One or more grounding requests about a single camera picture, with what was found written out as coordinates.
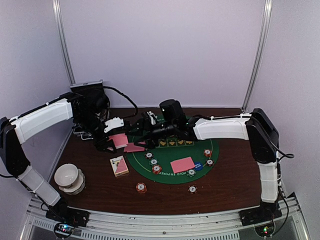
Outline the red-backed playing card deck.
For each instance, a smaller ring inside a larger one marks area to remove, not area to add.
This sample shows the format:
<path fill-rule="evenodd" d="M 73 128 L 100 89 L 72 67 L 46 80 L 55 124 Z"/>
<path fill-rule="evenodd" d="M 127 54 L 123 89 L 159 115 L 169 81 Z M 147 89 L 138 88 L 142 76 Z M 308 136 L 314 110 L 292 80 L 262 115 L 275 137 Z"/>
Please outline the red-backed playing card deck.
<path fill-rule="evenodd" d="M 109 139 L 113 140 L 116 149 L 124 148 L 129 144 L 128 137 L 125 133 L 111 135 Z"/>

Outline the dealt red-backed card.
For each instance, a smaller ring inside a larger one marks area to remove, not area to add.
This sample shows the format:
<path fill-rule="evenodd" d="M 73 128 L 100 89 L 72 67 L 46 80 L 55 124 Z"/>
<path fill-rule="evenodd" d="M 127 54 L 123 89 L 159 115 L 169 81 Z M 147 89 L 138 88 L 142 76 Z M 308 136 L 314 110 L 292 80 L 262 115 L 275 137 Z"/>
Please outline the dealt red-backed card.
<path fill-rule="evenodd" d="M 142 146 L 134 145 L 133 143 L 128 144 L 124 150 L 125 153 L 143 152 L 145 148 Z"/>

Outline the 100 chips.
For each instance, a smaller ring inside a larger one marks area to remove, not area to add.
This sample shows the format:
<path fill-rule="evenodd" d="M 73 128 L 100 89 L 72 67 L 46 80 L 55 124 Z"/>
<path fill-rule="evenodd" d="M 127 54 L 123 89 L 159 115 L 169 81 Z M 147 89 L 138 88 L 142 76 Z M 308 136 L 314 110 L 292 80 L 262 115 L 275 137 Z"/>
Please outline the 100 chips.
<path fill-rule="evenodd" d="M 144 157 L 145 157 L 146 159 L 148 159 L 148 160 L 151 160 L 151 159 L 154 157 L 154 155 L 153 155 L 152 152 L 147 152 L 147 153 L 144 155 Z"/>

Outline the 20 chips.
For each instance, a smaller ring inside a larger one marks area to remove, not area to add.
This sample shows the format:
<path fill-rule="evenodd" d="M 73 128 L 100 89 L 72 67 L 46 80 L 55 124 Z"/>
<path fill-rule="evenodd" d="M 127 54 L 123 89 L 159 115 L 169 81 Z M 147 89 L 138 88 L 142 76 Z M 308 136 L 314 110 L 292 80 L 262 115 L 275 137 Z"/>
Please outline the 20 chips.
<path fill-rule="evenodd" d="M 153 159 L 151 159 L 151 160 L 149 161 L 149 164 L 150 164 L 151 166 L 158 165 L 158 164 L 159 164 L 159 161 L 158 161 L 157 159 L 153 158 Z"/>

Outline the red chips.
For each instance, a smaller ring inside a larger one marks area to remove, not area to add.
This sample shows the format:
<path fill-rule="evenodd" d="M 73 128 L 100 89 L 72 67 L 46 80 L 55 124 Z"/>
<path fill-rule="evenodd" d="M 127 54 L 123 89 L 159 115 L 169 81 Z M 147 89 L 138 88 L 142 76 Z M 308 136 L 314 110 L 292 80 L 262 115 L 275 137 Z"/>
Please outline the red chips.
<path fill-rule="evenodd" d="M 162 167 L 158 164 L 152 166 L 152 172 L 154 174 L 159 174 L 162 171 Z"/>

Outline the dealt cards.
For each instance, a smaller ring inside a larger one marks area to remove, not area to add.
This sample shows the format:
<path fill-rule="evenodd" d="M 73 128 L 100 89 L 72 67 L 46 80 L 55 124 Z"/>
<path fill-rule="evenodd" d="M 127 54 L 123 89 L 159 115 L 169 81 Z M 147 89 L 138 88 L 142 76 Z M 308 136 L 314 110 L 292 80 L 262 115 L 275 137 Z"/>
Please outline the dealt cards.
<path fill-rule="evenodd" d="M 174 160 L 170 163 L 173 173 L 186 172 L 195 167 L 195 163 L 191 157 L 185 157 Z"/>

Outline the red 5 chip stack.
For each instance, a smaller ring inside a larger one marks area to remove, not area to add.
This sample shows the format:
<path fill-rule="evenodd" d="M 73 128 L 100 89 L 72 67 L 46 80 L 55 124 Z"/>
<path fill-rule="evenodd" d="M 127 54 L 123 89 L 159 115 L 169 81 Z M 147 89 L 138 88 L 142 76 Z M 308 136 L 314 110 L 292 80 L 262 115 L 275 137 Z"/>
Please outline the red 5 chip stack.
<path fill-rule="evenodd" d="M 136 186 L 135 186 L 135 188 L 136 188 L 136 191 L 137 191 L 138 193 L 140 193 L 140 194 L 144 194 L 144 193 L 147 192 L 147 186 L 146 186 L 146 184 L 143 183 L 143 182 L 137 183 Z"/>

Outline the green chips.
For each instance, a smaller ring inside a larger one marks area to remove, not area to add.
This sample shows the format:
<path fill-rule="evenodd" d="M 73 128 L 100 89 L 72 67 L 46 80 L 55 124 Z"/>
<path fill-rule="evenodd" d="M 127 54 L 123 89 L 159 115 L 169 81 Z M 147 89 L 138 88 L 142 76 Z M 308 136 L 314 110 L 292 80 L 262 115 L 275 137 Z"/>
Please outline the green chips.
<path fill-rule="evenodd" d="M 196 171 L 194 169 L 189 169 L 186 174 L 188 177 L 194 177 L 196 175 Z"/>

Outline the blue small blind button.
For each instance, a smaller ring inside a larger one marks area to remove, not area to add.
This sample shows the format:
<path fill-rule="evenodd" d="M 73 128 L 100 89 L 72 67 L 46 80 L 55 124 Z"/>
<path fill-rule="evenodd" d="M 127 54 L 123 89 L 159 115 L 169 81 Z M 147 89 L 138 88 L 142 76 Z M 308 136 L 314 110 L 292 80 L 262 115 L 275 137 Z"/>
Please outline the blue small blind button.
<path fill-rule="evenodd" d="M 201 162 L 195 162 L 194 164 L 195 164 L 194 169 L 196 171 L 201 171 L 203 169 L 203 165 Z"/>

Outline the red chips mat edge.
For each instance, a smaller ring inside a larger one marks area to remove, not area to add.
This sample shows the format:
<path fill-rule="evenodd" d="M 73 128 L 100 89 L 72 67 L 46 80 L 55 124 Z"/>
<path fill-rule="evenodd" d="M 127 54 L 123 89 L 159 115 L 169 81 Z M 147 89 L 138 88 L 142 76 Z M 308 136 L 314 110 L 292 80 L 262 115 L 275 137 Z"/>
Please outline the red chips mat edge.
<path fill-rule="evenodd" d="M 210 149 L 205 149 L 203 151 L 203 155 L 207 158 L 210 158 L 212 156 L 212 151 Z"/>

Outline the orange black 100 chip stack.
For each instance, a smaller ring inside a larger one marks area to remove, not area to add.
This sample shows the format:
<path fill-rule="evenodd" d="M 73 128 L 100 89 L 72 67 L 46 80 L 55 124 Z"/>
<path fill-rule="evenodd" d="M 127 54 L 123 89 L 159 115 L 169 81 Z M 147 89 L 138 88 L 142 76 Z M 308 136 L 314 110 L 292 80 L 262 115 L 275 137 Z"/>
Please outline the orange black 100 chip stack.
<path fill-rule="evenodd" d="M 205 165 L 208 167 L 212 167 L 214 165 L 214 161 L 212 159 L 207 159 L 205 161 Z"/>

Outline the placed 100 chip stack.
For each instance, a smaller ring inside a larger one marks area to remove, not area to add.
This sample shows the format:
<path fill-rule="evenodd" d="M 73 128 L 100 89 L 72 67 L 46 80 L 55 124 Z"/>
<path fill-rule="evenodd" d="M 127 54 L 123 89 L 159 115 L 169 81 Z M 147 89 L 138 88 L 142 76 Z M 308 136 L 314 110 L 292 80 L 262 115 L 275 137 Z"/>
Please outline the placed 100 chip stack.
<path fill-rule="evenodd" d="M 195 185 L 190 185 L 187 190 L 190 194 L 195 194 L 198 188 Z"/>

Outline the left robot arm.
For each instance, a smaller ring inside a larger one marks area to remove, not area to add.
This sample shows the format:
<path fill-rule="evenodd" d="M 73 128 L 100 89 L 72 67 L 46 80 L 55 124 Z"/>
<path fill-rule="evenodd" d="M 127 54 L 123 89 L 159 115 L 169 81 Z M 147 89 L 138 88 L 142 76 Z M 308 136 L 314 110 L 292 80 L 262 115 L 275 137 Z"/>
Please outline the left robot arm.
<path fill-rule="evenodd" d="M 108 112 L 108 97 L 103 90 L 70 91 L 24 114 L 0 120 L 0 158 L 6 179 L 14 178 L 35 194 L 61 222 L 72 218 L 68 203 L 27 159 L 22 148 L 28 139 L 60 122 L 73 120 L 93 137 L 101 152 L 116 152 L 109 135 L 125 132 L 130 123 L 121 117 L 103 120 Z"/>

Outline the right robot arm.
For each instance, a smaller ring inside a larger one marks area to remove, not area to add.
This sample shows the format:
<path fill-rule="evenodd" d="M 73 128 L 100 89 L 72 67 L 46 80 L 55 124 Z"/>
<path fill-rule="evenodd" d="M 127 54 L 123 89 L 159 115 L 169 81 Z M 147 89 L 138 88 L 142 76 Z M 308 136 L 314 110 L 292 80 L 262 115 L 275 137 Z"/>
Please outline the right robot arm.
<path fill-rule="evenodd" d="M 257 162 L 261 183 L 260 205 L 256 210 L 259 220 L 268 220 L 277 209 L 278 179 L 281 167 L 279 157 L 279 132 L 266 113 L 255 108 L 250 113 L 234 116 L 195 115 L 187 118 L 178 100 L 160 103 L 163 121 L 153 113 L 142 117 L 128 129 L 127 134 L 137 136 L 136 146 L 154 149 L 160 139 L 176 136 L 180 140 L 204 141 L 208 139 L 240 139 L 249 141 L 251 154 Z"/>

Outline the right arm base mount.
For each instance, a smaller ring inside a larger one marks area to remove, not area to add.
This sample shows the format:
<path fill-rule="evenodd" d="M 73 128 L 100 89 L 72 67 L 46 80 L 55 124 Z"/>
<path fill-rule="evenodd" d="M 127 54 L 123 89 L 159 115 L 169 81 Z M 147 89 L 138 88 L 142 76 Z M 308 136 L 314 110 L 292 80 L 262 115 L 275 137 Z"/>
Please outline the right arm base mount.
<path fill-rule="evenodd" d="M 256 225 L 263 222 L 272 221 L 273 219 L 279 218 L 282 215 L 283 214 L 280 209 L 272 211 L 262 207 L 245 209 L 239 212 L 242 226 Z"/>

